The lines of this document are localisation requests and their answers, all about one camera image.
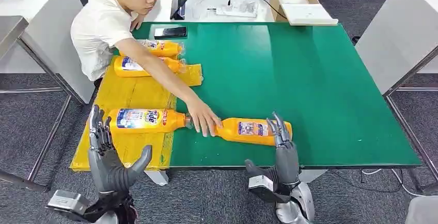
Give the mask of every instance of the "robotic arm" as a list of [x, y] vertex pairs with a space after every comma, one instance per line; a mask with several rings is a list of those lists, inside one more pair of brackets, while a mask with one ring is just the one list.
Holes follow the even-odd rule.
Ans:
[[111, 137], [108, 117], [102, 120], [103, 110], [94, 105], [90, 113], [90, 150], [88, 161], [99, 200], [88, 207], [89, 201], [81, 194], [57, 190], [46, 208], [75, 221], [90, 223], [134, 224], [137, 212], [129, 188], [149, 164], [152, 146], [143, 148], [140, 158], [125, 168], [119, 159]]
[[312, 194], [300, 181], [298, 154], [295, 143], [277, 113], [275, 122], [267, 119], [275, 136], [275, 166], [261, 169], [250, 160], [245, 161], [249, 174], [248, 189], [266, 202], [276, 202], [276, 213], [282, 223], [311, 223], [315, 216]]

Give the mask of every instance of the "gray carpet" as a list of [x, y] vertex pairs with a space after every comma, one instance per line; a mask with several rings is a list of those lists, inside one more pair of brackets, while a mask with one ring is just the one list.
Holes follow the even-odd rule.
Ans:
[[[338, 18], [349, 36], [360, 35], [385, 0], [320, 0]], [[52, 84], [45, 75], [0, 75], [0, 88]], [[420, 75], [413, 82], [438, 82]], [[418, 138], [438, 164], [437, 93], [396, 93], [394, 96]], [[25, 176], [30, 173], [62, 102], [63, 93], [0, 95], [0, 168]], [[68, 169], [90, 111], [69, 105], [37, 182], [84, 194], [96, 200], [88, 172]], [[425, 166], [415, 169], [422, 184], [433, 183]], [[132, 188], [140, 223], [278, 223], [274, 207], [251, 195], [243, 171], [170, 171], [170, 183], [153, 184], [145, 175]], [[405, 183], [412, 182], [405, 174]], [[315, 223], [404, 223], [412, 198], [403, 190], [377, 193], [351, 184], [392, 190], [398, 184], [389, 170], [363, 177], [358, 170], [329, 171], [310, 184], [316, 207]], [[43, 207], [49, 196], [0, 182], [0, 223], [71, 223]]]

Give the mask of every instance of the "man's right arm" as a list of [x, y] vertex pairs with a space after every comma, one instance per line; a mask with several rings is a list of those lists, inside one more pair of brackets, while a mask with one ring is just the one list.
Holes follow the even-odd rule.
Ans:
[[209, 129], [210, 134], [215, 135], [214, 125], [222, 126], [221, 120], [163, 61], [152, 55], [146, 47], [141, 46], [133, 38], [120, 40], [115, 46], [138, 63], [164, 88], [186, 103], [197, 132], [202, 129], [202, 134], [207, 136]]

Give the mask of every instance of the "white t-shirt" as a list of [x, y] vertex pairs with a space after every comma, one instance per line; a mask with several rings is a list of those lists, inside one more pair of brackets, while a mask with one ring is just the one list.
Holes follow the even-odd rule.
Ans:
[[88, 0], [71, 25], [71, 40], [81, 59], [82, 72], [95, 81], [111, 63], [110, 48], [120, 40], [132, 38], [129, 15], [117, 0]]

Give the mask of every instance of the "metal frame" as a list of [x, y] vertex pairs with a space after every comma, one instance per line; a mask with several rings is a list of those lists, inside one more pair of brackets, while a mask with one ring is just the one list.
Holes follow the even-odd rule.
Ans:
[[428, 86], [420, 86], [420, 87], [403, 87], [404, 82], [406, 82], [409, 78], [411, 78], [413, 75], [415, 75], [418, 71], [420, 71], [423, 67], [425, 67], [430, 61], [432, 61], [436, 56], [438, 56], [438, 46], [435, 47], [429, 54], [427, 54], [417, 65], [415, 65], [409, 72], [407, 72], [400, 80], [398, 80], [391, 88], [389, 88], [384, 94], [383, 97], [388, 102], [390, 108], [393, 110], [393, 112], [396, 114], [398, 121], [403, 126], [404, 130], [409, 136], [409, 139], [414, 144], [415, 148], [417, 149], [418, 153], [423, 158], [423, 161], [426, 163], [427, 167], [432, 173], [433, 178], [436, 180], [435, 183], [421, 186], [418, 182], [418, 179], [416, 178], [416, 175], [412, 169], [408, 169], [409, 175], [412, 178], [412, 181], [414, 183], [414, 186], [417, 191], [428, 191], [428, 190], [435, 190], [438, 188], [438, 170], [436, 166], [433, 164], [433, 161], [430, 159], [429, 155], [427, 154], [426, 150], [422, 146], [421, 142], [417, 139], [415, 133], [412, 131], [411, 127], [409, 126], [408, 122], [404, 118], [403, 114], [397, 107], [396, 103], [392, 99], [392, 94], [396, 91], [426, 91], [426, 92], [435, 92], [438, 91], [438, 87], [428, 87]]
[[62, 108], [60, 112], [58, 113], [58, 116], [55, 120], [55, 123], [52, 126], [52, 129], [49, 132], [49, 135], [44, 143], [43, 148], [40, 151], [40, 154], [38, 155], [37, 160], [35, 161], [35, 164], [32, 168], [32, 171], [30, 172], [27, 179], [18, 177], [16, 175], [7, 173], [3, 170], [0, 170], [0, 179], [8, 181], [10, 183], [26, 187], [31, 190], [39, 191], [39, 192], [48, 192], [50, 188], [48, 186], [44, 186], [38, 183], [35, 183], [35, 177], [37, 176], [39, 170], [41, 169], [42, 162], [45, 158], [45, 155], [47, 154], [47, 151], [49, 150], [50, 145], [52, 144], [53, 138], [59, 128], [59, 125], [62, 121], [62, 118], [64, 117], [64, 114], [67, 110], [67, 107], [70, 103], [71, 98], [73, 97], [78, 101], [80, 104], [85, 105], [85, 102], [77, 95], [75, 94], [74, 90], [71, 89], [71, 87], [64, 81], [64, 79], [54, 73], [50, 68], [38, 57], [38, 55], [30, 48], [30, 46], [22, 40], [21, 37], [18, 37], [16, 40], [17, 44], [20, 45], [27, 53], [28, 55], [46, 72], [58, 85], [59, 87], [52, 87], [52, 88], [31, 88], [31, 89], [16, 89], [16, 90], [0, 90], [0, 94], [21, 94], [21, 93], [36, 93], [36, 92], [57, 92], [57, 91], [64, 91], [67, 94], [67, 98], [64, 101], [64, 104], [62, 105]]

